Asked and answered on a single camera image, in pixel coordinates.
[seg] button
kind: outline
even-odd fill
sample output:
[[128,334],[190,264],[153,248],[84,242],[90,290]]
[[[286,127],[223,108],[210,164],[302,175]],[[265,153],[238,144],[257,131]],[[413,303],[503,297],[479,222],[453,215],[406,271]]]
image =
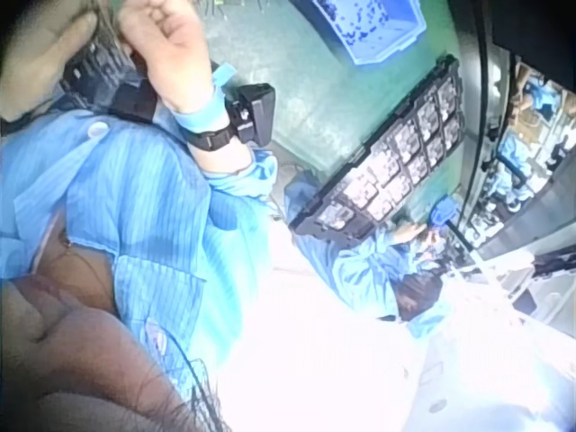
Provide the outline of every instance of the button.
[[110,128],[103,121],[97,121],[88,128],[88,137],[98,138],[106,134]]

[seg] person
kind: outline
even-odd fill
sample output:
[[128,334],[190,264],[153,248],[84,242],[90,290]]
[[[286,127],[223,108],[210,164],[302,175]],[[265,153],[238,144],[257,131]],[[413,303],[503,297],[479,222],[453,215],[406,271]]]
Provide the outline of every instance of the person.
[[[288,184],[288,221],[318,190],[318,180],[308,171]],[[438,303],[443,283],[430,265],[432,249],[440,243],[435,229],[416,224],[404,224],[394,232],[379,228],[356,247],[308,235],[294,235],[294,242],[337,297],[360,315],[385,321],[400,318],[414,337],[423,338],[448,312],[447,305]]]
[[[562,96],[551,86],[547,80],[543,80],[538,74],[526,65],[520,65],[516,80],[515,93],[511,97],[514,105],[512,122],[518,122],[518,116],[525,110],[537,111],[548,107],[551,113],[556,113],[564,104]],[[574,114],[572,103],[569,104],[570,115]]]
[[126,0],[118,22],[156,126],[53,103],[97,25],[86,2],[40,2],[3,58],[0,116],[25,124],[1,147],[2,430],[225,428],[207,374],[267,269],[277,164],[177,138],[230,122],[190,2]]

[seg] hand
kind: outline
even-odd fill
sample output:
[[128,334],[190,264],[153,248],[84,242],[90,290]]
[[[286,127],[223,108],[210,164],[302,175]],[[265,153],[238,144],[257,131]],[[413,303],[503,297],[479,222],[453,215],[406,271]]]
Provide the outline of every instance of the hand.
[[17,25],[0,76],[0,115],[5,120],[18,120],[49,100],[66,63],[94,34],[96,15],[80,15],[86,4],[45,0]]
[[126,0],[119,22],[168,108],[197,113],[214,92],[208,45],[188,0]]
[[395,245],[408,243],[416,238],[416,236],[426,229],[426,224],[406,224],[401,225],[392,234],[392,243]]

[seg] glove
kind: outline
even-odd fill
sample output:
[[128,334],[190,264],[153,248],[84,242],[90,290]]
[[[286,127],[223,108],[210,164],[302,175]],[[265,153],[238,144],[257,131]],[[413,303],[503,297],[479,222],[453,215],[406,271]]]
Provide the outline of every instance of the glove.
[[0,117],[14,122],[47,102],[66,63],[94,34],[89,0],[45,0],[17,24],[0,75]]

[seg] blue surgical gown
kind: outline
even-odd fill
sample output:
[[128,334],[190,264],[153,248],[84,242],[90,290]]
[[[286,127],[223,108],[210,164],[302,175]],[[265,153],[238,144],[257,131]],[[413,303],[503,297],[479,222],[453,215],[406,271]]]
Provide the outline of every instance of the blue surgical gown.
[[[288,221],[311,200],[319,186],[311,173],[304,172],[286,187]],[[371,318],[399,315],[391,281],[399,282],[405,275],[419,270],[415,259],[419,251],[417,241],[394,246],[391,234],[384,229],[377,229],[371,237],[351,248],[308,235],[296,235],[294,240],[316,273],[351,309]],[[432,335],[450,310],[447,302],[437,302],[408,323],[410,333],[415,338]]]
[[[157,123],[177,134],[167,110]],[[0,277],[30,272],[64,207],[69,239],[111,258],[121,320],[187,398],[188,359],[209,372],[223,364],[268,267],[265,198],[277,164],[254,151],[240,173],[203,173],[174,136],[85,111],[51,113],[9,136]]]

